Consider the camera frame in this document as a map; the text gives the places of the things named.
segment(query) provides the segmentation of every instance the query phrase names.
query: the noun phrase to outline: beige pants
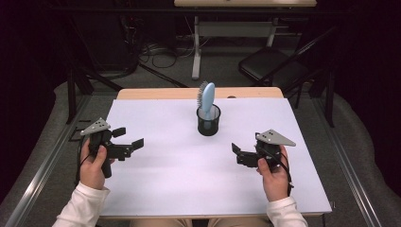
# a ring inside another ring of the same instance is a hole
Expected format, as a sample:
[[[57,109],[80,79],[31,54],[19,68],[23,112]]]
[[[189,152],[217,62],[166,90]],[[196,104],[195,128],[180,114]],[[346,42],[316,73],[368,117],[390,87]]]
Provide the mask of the beige pants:
[[[267,217],[263,218],[211,218],[207,227],[269,227]],[[191,219],[136,219],[131,227],[192,227]]]

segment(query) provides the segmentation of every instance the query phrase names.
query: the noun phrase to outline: forearm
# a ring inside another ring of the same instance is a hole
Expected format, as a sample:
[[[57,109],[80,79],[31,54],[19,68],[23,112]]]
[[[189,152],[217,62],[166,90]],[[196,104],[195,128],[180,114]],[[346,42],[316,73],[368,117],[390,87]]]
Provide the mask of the forearm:
[[[109,193],[79,183],[53,226],[95,226]]]
[[[268,204],[267,214],[275,227],[307,226],[307,222],[297,210],[297,205],[292,197]]]

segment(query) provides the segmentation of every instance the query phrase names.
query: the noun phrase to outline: triangular metal bracket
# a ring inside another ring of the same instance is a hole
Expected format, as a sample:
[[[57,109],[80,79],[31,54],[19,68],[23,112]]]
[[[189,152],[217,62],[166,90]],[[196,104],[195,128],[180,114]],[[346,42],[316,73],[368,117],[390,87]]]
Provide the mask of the triangular metal bracket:
[[[88,134],[92,134],[98,131],[105,131],[107,129],[109,129],[111,126],[109,125],[109,123],[107,123],[105,120],[103,120],[101,117],[91,126],[89,126],[88,128],[86,128],[85,130],[80,132],[80,135],[88,135]]]
[[[267,144],[273,145],[286,145],[295,147],[295,143],[287,139],[284,135],[280,134],[277,131],[269,130],[263,133],[259,133],[256,135],[256,139]]]

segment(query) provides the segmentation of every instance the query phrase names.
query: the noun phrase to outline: pen holder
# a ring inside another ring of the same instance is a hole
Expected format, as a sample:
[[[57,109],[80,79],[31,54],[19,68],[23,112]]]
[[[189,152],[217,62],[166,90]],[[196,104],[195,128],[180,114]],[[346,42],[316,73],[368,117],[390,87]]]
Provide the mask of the pen holder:
[[[209,117],[201,109],[197,109],[198,116],[198,131],[204,136],[211,136],[218,132],[218,121],[220,119],[221,110],[213,104],[210,108]]]

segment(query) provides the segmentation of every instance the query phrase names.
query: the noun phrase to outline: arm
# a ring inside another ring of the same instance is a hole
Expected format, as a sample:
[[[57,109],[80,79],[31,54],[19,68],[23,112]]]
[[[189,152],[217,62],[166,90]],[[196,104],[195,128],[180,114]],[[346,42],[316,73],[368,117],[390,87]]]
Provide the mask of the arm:
[[[107,150],[100,146],[96,158],[89,155],[89,140],[81,151],[80,182],[53,226],[95,226],[110,190],[104,187],[101,166]]]
[[[281,162],[288,166],[286,149],[281,146]],[[288,195],[288,176],[286,171],[278,166],[270,172],[265,159],[258,161],[257,171],[263,176],[263,188],[268,198],[267,214],[274,226],[307,226],[307,222],[297,210],[295,200]]]

